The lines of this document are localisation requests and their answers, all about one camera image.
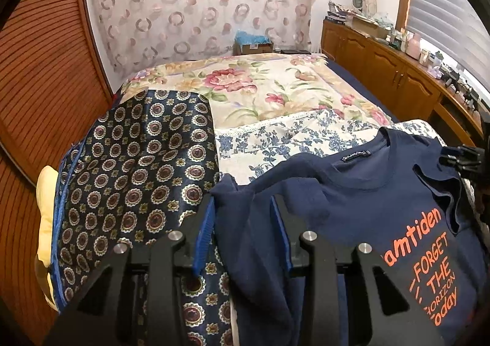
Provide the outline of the grey window blind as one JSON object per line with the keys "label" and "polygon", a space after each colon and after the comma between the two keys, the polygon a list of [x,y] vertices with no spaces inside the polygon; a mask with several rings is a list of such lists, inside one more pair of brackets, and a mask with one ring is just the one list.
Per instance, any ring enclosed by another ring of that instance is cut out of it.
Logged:
{"label": "grey window blind", "polygon": [[407,26],[489,88],[489,34],[469,1],[410,0]]}

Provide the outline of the blue floral white sheet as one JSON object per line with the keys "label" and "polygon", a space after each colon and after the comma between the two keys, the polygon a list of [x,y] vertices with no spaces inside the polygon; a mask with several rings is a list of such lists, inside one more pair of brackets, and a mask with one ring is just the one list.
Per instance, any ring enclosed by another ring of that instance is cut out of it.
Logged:
{"label": "blue floral white sheet", "polygon": [[232,177],[235,184],[247,185],[295,154],[337,154],[373,140],[379,128],[364,120],[342,120],[324,109],[218,129],[217,180]]}

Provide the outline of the wooden louvered wardrobe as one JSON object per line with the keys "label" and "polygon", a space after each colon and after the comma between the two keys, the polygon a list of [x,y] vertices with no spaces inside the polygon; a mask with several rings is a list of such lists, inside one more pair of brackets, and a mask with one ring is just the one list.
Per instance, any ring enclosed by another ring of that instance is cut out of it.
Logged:
{"label": "wooden louvered wardrobe", "polygon": [[35,184],[112,101],[85,0],[10,0],[1,15],[1,342],[39,345],[56,314],[37,283]]}

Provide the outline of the cardboard box with blue items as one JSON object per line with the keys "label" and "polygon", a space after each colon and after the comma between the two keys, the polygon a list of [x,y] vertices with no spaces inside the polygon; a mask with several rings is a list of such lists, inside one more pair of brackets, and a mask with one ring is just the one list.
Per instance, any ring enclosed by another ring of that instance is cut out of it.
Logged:
{"label": "cardboard box with blue items", "polygon": [[244,31],[238,31],[234,38],[233,54],[250,55],[271,53],[273,51],[272,41],[263,35],[254,35]]}

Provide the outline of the navy printed t-shirt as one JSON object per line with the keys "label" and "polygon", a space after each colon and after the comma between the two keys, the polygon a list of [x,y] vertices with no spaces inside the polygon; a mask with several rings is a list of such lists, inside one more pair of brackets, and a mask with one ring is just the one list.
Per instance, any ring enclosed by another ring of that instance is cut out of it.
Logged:
{"label": "navy printed t-shirt", "polygon": [[305,280],[283,271],[270,204],[330,243],[370,244],[443,337],[454,344],[483,307],[489,252],[441,144],[382,128],[370,142],[324,158],[296,154],[245,186],[211,192],[214,235],[242,345],[301,345]]}

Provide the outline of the floral bed quilt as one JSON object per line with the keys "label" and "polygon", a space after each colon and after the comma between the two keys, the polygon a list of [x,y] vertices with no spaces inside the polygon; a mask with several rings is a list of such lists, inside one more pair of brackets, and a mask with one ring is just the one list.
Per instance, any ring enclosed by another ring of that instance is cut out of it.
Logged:
{"label": "floral bed quilt", "polygon": [[263,53],[172,62],[138,72],[120,94],[122,100],[149,90],[200,94],[209,101],[218,128],[324,109],[341,120],[374,126],[395,122],[355,78],[338,74],[334,67],[322,54]]}

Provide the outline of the navy medallion patterned cloth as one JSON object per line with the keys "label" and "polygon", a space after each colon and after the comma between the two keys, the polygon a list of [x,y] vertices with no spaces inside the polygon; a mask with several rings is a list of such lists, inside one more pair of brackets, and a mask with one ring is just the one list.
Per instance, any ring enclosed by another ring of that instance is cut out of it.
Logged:
{"label": "navy medallion patterned cloth", "polygon": [[[56,182],[51,278],[60,312],[118,243],[150,246],[180,229],[217,177],[212,112],[200,94],[143,91],[100,117]],[[213,234],[205,250],[203,269],[180,278],[186,345],[230,345],[228,275]],[[146,284],[136,307],[135,345],[149,345]]]}

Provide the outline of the wooden sideboard cabinet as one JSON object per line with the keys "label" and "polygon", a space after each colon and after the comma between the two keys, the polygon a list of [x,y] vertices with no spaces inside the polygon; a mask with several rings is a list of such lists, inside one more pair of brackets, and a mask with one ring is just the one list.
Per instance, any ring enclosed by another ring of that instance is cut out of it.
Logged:
{"label": "wooden sideboard cabinet", "polygon": [[323,21],[322,52],[397,120],[427,121],[449,145],[483,146],[479,115],[416,60],[347,26]]}

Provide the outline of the pink bottle on sideboard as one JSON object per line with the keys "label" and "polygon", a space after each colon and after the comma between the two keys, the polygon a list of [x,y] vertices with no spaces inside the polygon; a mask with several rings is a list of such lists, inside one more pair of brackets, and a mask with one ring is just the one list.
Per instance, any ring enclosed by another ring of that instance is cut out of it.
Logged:
{"label": "pink bottle on sideboard", "polygon": [[414,60],[420,60],[421,47],[420,47],[421,36],[415,33],[410,40],[408,40],[405,53],[412,57]]}

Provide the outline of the small grey desk fan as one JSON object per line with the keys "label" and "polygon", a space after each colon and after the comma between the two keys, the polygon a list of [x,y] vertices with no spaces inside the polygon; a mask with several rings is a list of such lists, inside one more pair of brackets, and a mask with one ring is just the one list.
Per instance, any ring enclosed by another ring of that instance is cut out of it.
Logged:
{"label": "small grey desk fan", "polygon": [[362,11],[363,0],[352,0],[352,5],[356,10]]}

